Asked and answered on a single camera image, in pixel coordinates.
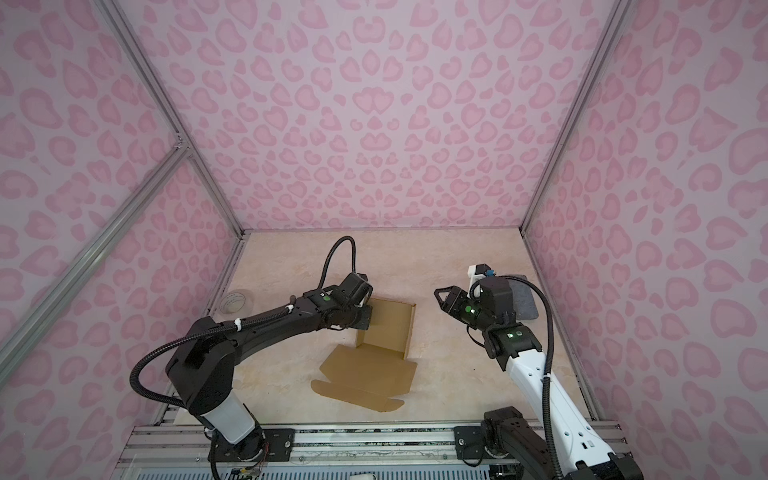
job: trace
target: cardboard box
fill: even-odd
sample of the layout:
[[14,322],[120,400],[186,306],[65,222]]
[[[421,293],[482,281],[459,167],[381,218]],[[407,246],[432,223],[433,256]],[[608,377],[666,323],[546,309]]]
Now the cardboard box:
[[411,390],[416,363],[405,360],[416,305],[372,298],[371,325],[357,333],[356,347],[337,345],[320,366],[328,378],[312,390],[377,412],[393,412],[405,401],[390,397]]

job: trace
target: metal mounting plate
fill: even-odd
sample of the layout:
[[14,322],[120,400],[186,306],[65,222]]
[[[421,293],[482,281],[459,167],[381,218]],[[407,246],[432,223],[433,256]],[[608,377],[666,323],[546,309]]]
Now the metal mounting plate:
[[478,458],[491,458],[485,451],[480,427],[454,427],[456,458],[477,461]]

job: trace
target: pink leopard print wall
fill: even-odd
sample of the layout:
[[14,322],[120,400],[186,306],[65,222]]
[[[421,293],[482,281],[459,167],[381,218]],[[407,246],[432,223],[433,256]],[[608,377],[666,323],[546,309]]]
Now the pink leopard print wall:
[[88,0],[0,6],[0,343],[170,150]]
[[641,2],[531,238],[646,478],[768,477],[768,3]]
[[121,2],[258,229],[519,225],[612,4]]
[[[0,477],[109,478],[157,403],[127,384],[205,307],[233,236],[183,164],[0,392]],[[161,360],[143,383],[163,391]]]

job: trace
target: cable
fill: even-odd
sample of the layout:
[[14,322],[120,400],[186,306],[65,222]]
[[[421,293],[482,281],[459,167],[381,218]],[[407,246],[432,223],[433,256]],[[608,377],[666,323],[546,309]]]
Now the cable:
[[[245,320],[242,323],[242,327],[250,328],[251,326],[256,326],[263,323],[271,322],[273,320],[279,319],[282,316],[285,316],[289,311],[290,310],[287,309],[286,307],[286,309],[281,310],[278,313],[273,313],[272,315],[269,315],[269,316],[257,317],[257,318],[251,318],[251,319]],[[179,339],[175,339],[172,342],[168,342],[165,345],[157,347],[155,350],[152,350],[146,356],[144,356],[143,359],[139,360],[136,366],[134,366],[134,368],[131,370],[131,375],[128,377],[128,382],[130,383],[131,388],[136,393],[138,393],[139,395],[143,396],[146,399],[185,408],[184,402],[182,402],[181,399],[175,399],[172,396],[167,396],[167,395],[163,395],[162,393],[153,392],[147,389],[146,387],[144,387],[143,385],[141,385],[141,381],[139,380],[139,374],[141,373],[141,370],[143,370],[144,367],[149,364],[149,362],[156,359],[158,356],[166,352],[169,352],[180,345],[183,345],[188,342],[192,342],[197,339],[205,338],[208,336],[214,336],[220,333],[227,333],[227,332],[234,332],[234,331],[237,331],[237,326],[235,324],[221,325],[221,326],[214,327],[212,329],[205,330],[204,332],[198,332],[198,333],[193,333],[191,335],[182,336]]]
[[469,339],[472,342],[475,342],[476,345],[480,345],[482,348],[485,348],[485,344],[484,343],[480,343],[477,340],[475,340],[475,337],[473,337],[472,334],[469,332],[469,325],[467,325],[467,335],[469,335]]
[[345,235],[344,237],[339,238],[336,241],[336,243],[333,244],[333,247],[331,247],[331,251],[328,252],[328,256],[326,257],[326,262],[323,265],[323,275],[320,276],[320,283],[317,284],[317,288],[323,288],[323,284],[326,282],[326,274],[328,273],[328,266],[331,263],[331,257],[333,257],[333,253],[336,252],[336,249],[339,248],[339,245],[341,245],[347,240],[349,240],[349,242],[352,244],[352,273],[357,273],[355,271],[355,258],[357,256],[355,239],[350,237],[349,235]]
[[480,448],[480,458],[478,458],[477,463],[469,463],[466,460],[464,460],[464,455],[465,455],[467,449],[469,447],[474,446],[474,445],[464,445],[464,448],[462,449],[462,462],[464,462],[464,464],[467,465],[468,467],[477,468],[482,463],[482,453],[485,451],[485,439],[482,439],[480,441],[480,445],[481,445],[481,448]]
[[216,444],[219,442],[219,431],[214,430],[214,437],[210,441],[210,452],[208,453],[208,461],[210,462],[210,473],[214,476],[214,480],[221,480],[219,471],[216,469]]
[[549,374],[552,372],[552,360],[554,359],[554,321],[552,319],[552,307],[544,293],[539,290],[536,285],[529,282],[528,280],[514,275],[501,275],[500,277],[528,285],[531,290],[536,292],[536,295],[538,295],[538,297],[541,299],[541,302],[544,304],[544,311],[547,315],[547,356],[544,362],[544,378],[541,381],[541,424],[544,426],[544,437],[545,441],[547,442],[549,460],[552,463],[555,477],[558,480],[561,480],[563,478],[563,471],[560,467],[560,461],[558,460],[558,455],[554,446],[549,399],[549,392],[551,388],[551,377]]

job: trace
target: gray cloth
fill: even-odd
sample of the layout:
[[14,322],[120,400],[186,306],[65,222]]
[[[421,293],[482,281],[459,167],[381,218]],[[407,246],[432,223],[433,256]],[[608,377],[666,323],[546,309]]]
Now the gray cloth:
[[[515,275],[528,279],[525,275]],[[534,292],[531,287],[524,283],[509,280],[509,286],[512,288],[512,297],[515,299],[515,312],[518,313],[518,320],[535,320],[538,318],[536,302],[533,300]]]

